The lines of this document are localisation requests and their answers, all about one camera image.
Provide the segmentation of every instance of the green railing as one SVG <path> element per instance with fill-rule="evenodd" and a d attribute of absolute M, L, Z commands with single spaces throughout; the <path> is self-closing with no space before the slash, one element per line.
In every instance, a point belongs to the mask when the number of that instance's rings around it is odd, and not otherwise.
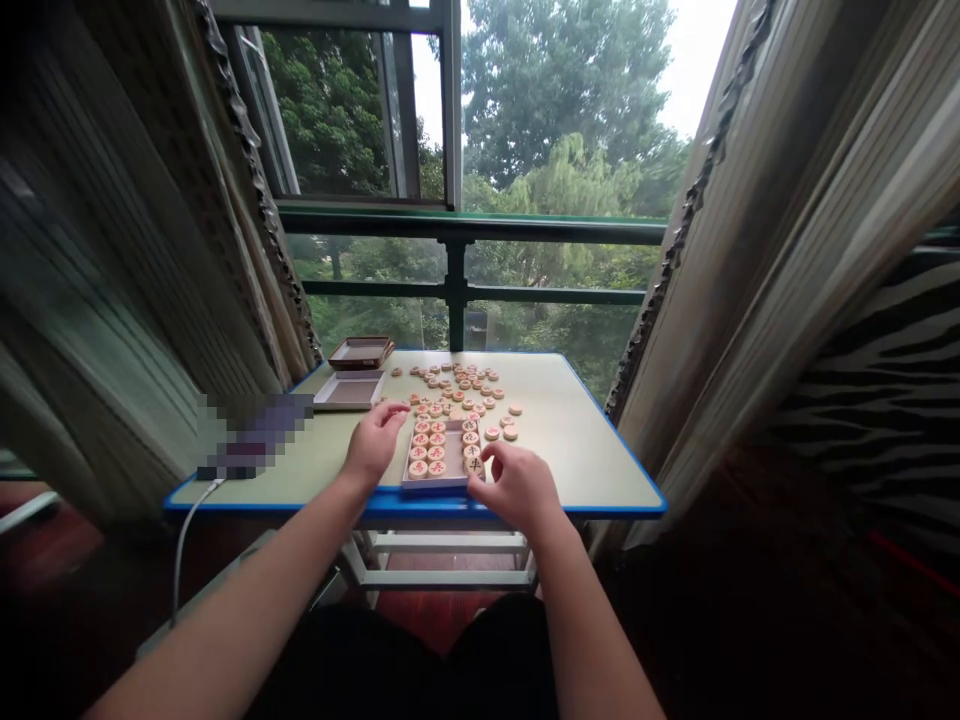
<path fill-rule="evenodd" d="M 477 240 L 584 243 L 600 245 L 660 245 L 666 225 L 648 220 L 572 218 L 559 216 L 475 215 L 411 210 L 345 210 L 306 207 L 300 202 L 279 203 L 287 233 L 436 239 L 447 253 L 443 282 L 368 282 L 362 280 L 305 280 L 308 295 L 438 298 L 447 305 L 450 351 L 464 344 L 464 313 L 474 300 L 524 303 L 635 305 L 642 290 L 501 287 L 467 281 L 464 254 Z"/>

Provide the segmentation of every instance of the window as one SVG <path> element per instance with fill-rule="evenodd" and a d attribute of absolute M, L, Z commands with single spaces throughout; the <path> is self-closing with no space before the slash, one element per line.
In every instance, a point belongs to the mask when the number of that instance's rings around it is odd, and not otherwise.
<path fill-rule="evenodd" d="M 282 194 L 443 199 L 442 135 L 424 135 L 412 81 L 411 48 L 429 50 L 427 36 L 255 30 L 248 40 L 259 37 L 285 140 L 280 152 L 293 171 Z M 431 56 L 418 53 L 417 61 L 439 78 Z M 419 94 L 432 97 L 426 88 Z"/>
<path fill-rule="evenodd" d="M 660 263 L 649 245 L 478 240 L 464 256 L 477 285 L 644 290 Z"/>
<path fill-rule="evenodd" d="M 556 351 L 603 402 L 734 3 L 217 0 L 326 349 Z"/>
<path fill-rule="evenodd" d="M 631 306 L 478 301 L 467 306 L 464 348 L 561 353 L 602 406 L 636 319 Z"/>
<path fill-rule="evenodd" d="M 301 280 L 440 282 L 447 257 L 436 240 L 287 235 Z"/>

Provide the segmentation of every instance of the forearm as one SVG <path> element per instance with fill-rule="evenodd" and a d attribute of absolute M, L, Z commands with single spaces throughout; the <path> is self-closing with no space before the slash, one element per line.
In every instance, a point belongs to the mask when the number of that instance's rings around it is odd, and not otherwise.
<path fill-rule="evenodd" d="M 89 716 L 241 717 L 363 510 L 354 480 L 338 477 L 291 518 Z"/>
<path fill-rule="evenodd" d="M 566 517 L 534 541 L 560 714 L 663 718 L 663 711 Z"/>

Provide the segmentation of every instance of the white cable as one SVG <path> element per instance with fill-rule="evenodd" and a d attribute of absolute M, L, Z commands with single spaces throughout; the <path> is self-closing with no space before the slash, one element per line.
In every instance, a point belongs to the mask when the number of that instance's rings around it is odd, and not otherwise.
<path fill-rule="evenodd" d="M 217 478 L 210 483 L 207 489 L 203 491 L 200 499 L 190 508 L 190 512 L 187 513 L 187 519 L 183 521 L 183 527 L 180 528 L 180 538 L 177 540 L 177 555 L 173 562 L 173 612 L 170 614 L 171 630 L 177 625 L 177 613 L 180 610 L 180 562 L 183 559 L 183 541 L 187 537 L 187 528 L 190 526 L 190 521 L 193 519 L 193 514 L 197 511 L 197 508 L 203 504 L 204 500 L 213 494 L 214 490 L 223 485 L 224 480 L 226 480 L 225 477 Z"/>

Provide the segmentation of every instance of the hand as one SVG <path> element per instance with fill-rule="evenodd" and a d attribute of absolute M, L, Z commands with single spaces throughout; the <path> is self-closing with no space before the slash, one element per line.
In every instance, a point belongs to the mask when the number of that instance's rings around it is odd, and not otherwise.
<path fill-rule="evenodd" d="M 493 483 L 470 473 L 467 492 L 500 518 L 522 532 L 531 544 L 566 522 L 550 467 L 539 455 L 524 448 L 495 442 L 480 453 L 493 458 Z"/>
<path fill-rule="evenodd" d="M 340 475 L 359 479 L 370 492 L 380 482 L 397 449 L 397 435 L 410 408 L 403 403 L 380 403 L 364 415 L 350 437 Z"/>

